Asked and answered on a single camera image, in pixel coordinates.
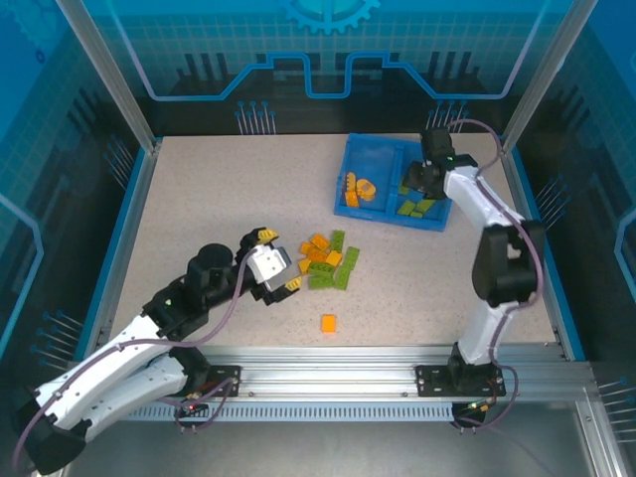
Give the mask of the blue two-compartment plastic bin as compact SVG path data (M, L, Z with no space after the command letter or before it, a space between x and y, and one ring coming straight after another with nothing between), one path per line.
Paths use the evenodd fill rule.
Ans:
M422 159L421 147L417 142L351 133L337 180L334 214L418 230L444 231L451 210L451 202L448 200L436 201L422 219L396 214L405 200L417 204L426 199L417 191L410 190L407 195L398 193L410 163L420 162ZM370 202L360 199L359 208L347 207L344 198L344 178L347 172L354 172L357 180L371 181L377 188L376 197Z

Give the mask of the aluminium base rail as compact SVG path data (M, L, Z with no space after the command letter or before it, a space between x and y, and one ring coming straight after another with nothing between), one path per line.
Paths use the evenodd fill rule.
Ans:
M241 367L242 401L415 401L414 368L445 366L451 347L205 346L201 352L213 365ZM555 343L506 344L498 359L517 371L521 402L599 397L591 365L566 360Z

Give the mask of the aluminium frame post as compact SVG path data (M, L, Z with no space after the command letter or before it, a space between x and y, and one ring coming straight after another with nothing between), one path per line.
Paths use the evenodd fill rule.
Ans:
M503 133L502 154L509 155L561 69L598 0L572 0L549 47Z
M157 140L103 36L81 0L56 0L139 145L153 154Z

